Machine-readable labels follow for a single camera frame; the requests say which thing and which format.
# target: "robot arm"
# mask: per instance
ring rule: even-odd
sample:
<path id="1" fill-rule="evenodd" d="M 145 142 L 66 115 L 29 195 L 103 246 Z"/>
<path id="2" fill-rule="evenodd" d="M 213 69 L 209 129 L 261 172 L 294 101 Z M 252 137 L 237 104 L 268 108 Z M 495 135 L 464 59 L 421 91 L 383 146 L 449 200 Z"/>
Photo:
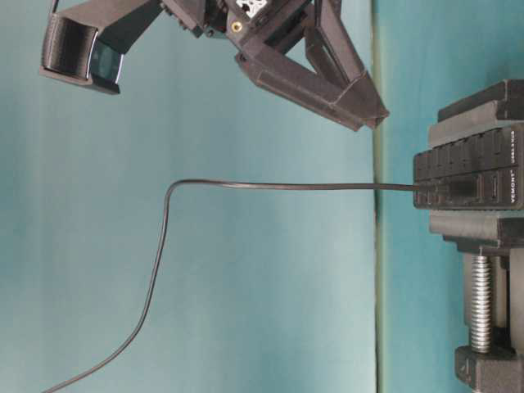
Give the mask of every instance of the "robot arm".
<path id="1" fill-rule="evenodd" d="M 341 0 L 90 0 L 49 19 L 41 74 L 120 92 L 122 59 L 162 10 L 197 38 L 227 38 L 257 86 L 350 129 L 389 113 L 344 25 Z M 305 41 L 316 72 L 286 54 Z"/>

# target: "usb port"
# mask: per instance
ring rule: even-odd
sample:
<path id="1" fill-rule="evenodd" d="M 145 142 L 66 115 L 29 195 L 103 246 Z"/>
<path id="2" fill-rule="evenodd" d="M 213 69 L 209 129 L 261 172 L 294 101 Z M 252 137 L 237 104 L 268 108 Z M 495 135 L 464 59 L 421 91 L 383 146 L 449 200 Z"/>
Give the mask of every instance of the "usb port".
<path id="1" fill-rule="evenodd" d="M 499 200 L 499 175 L 494 174 L 491 177 L 491 199 L 493 201 Z"/>

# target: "white sticker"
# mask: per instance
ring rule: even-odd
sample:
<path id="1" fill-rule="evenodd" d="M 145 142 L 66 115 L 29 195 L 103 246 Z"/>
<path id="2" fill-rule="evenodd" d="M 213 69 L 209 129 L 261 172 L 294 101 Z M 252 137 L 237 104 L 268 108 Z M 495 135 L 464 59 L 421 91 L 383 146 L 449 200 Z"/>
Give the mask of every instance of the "white sticker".
<path id="1" fill-rule="evenodd" d="M 266 6 L 268 0 L 237 0 L 237 5 L 253 19 Z"/>

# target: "brand label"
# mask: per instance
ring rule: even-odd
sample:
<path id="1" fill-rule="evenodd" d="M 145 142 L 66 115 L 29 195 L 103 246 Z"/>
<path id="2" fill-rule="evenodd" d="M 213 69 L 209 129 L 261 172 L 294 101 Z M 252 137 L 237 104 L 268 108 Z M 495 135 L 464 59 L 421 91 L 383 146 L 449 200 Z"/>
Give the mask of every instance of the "brand label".
<path id="1" fill-rule="evenodd" d="M 509 177 L 511 178 L 511 203 L 517 201 L 517 174 L 511 169 L 509 171 Z"/>

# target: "screw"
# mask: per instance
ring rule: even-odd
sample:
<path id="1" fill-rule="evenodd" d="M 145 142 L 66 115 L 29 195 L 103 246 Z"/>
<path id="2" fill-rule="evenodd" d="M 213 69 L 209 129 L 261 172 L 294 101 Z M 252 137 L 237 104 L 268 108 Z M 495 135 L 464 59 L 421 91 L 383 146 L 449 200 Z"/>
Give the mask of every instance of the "screw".
<path id="1" fill-rule="evenodd" d="M 476 255 L 472 262 L 472 350 L 491 350 L 491 264 L 487 256 Z"/>
<path id="2" fill-rule="evenodd" d="M 238 20 L 236 22 L 233 22 L 231 24 L 231 30 L 234 32 L 234 33 L 240 33 L 243 29 L 243 25 L 241 22 L 239 22 Z"/>

